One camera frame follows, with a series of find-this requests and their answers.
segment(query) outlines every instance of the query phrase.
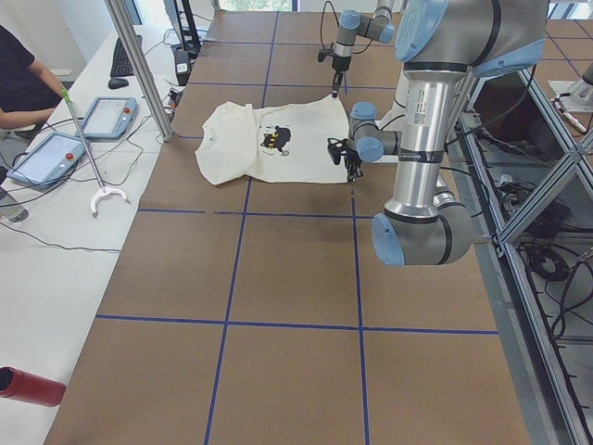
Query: white table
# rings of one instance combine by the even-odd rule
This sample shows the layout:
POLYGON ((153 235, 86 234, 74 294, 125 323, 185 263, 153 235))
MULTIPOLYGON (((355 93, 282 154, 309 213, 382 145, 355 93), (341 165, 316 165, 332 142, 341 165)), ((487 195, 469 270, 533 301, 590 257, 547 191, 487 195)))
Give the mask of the white table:
MULTIPOLYGON (((162 41, 166 30, 142 26, 137 27, 137 31, 143 35, 142 47, 146 52, 162 41)), ((113 91, 107 88, 116 38, 115 33, 107 38, 69 94, 79 117, 97 96, 135 97, 139 111, 132 124, 133 131, 150 113, 135 77, 128 77, 128 87, 113 91)), ((164 98, 170 89, 168 82, 176 83, 172 53, 166 45, 160 44, 146 55, 146 59, 159 95, 164 98)), ((68 109, 62 102, 49 122, 68 118, 68 109)), ((72 123, 57 129, 66 134, 75 132, 72 123)), ((38 136, 31 146, 47 134, 38 136)), ((127 181, 120 186, 128 194, 131 204, 120 197, 102 199, 98 204, 98 217, 93 219, 89 204, 98 189, 97 182, 68 181, 50 194, 25 204, 29 211, 25 221, 15 224, 5 218, 0 221, 46 242, 67 247, 121 249, 162 142, 152 118, 145 122, 132 141, 141 146, 144 153, 127 181)), ((109 151, 115 145, 92 144, 98 168, 104 179, 111 183, 119 183, 125 178, 140 152, 127 142, 109 151)), ((81 165, 86 163, 87 158, 83 157, 81 165)), ((95 177, 90 165, 86 165, 79 166, 72 178, 95 177)), ((10 190, 19 186, 7 180, 4 187, 10 190)), ((41 193, 20 190, 12 195, 25 201, 41 193)), ((0 244, 0 366, 12 366, 68 384, 118 254, 48 248, 2 226, 0 244)), ((0 443, 43 443, 56 412, 57 408, 0 399, 0 443)))

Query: white t-shirt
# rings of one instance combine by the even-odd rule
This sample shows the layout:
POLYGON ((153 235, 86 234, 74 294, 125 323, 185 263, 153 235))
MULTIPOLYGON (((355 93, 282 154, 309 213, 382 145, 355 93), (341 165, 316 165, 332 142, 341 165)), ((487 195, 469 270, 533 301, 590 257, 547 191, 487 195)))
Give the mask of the white t-shirt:
POLYGON ((344 165, 334 165, 327 152, 328 137, 343 139, 348 134, 344 107, 331 96, 262 109, 226 102, 203 128, 197 164, 213 184, 244 174, 269 183, 347 181, 344 165))

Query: t-shirt sleeve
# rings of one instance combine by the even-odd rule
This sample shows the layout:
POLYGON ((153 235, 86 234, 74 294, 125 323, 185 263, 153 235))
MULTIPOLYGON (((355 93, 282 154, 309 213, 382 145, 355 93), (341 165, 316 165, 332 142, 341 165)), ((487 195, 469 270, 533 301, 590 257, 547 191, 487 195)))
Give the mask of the t-shirt sleeve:
POLYGON ((23 67, 29 67, 35 60, 35 56, 19 42, 19 39, 3 26, 0 26, 0 45, 11 49, 15 59, 23 67))

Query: t-shirt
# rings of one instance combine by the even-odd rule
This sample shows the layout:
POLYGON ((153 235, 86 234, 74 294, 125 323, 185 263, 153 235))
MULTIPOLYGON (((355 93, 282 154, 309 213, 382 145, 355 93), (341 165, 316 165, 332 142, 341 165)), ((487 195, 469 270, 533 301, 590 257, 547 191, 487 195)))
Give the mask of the t-shirt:
POLYGON ((54 108, 61 98, 28 70, 35 56, 0 25, 0 108, 35 111, 54 108))
POLYGON ((212 184, 244 174, 269 183, 345 183, 328 138, 343 139, 348 120, 339 99, 253 109, 232 102, 216 108, 203 125, 197 163, 212 184))

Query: cartoon print on shirt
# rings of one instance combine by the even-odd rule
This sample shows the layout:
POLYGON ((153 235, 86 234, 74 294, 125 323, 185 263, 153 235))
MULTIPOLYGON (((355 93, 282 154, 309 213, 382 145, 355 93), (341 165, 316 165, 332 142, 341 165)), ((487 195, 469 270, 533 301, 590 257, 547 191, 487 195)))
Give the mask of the cartoon print on shirt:
MULTIPOLYGON (((281 127, 279 125, 276 125, 274 127, 268 125, 266 127, 266 131, 268 131, 269 133, 263 134, 263 142, 259 145, 264 146, 269 150, 278 150, 278 152, 281 153, 282 156, 288 156, 290 153, 288 149, 284 147, 290 141, 290 129, 286 127, 281 127)), ((275 153, 275 151, 264 151, 264 153, 273 156, 273 153, 275 153)))

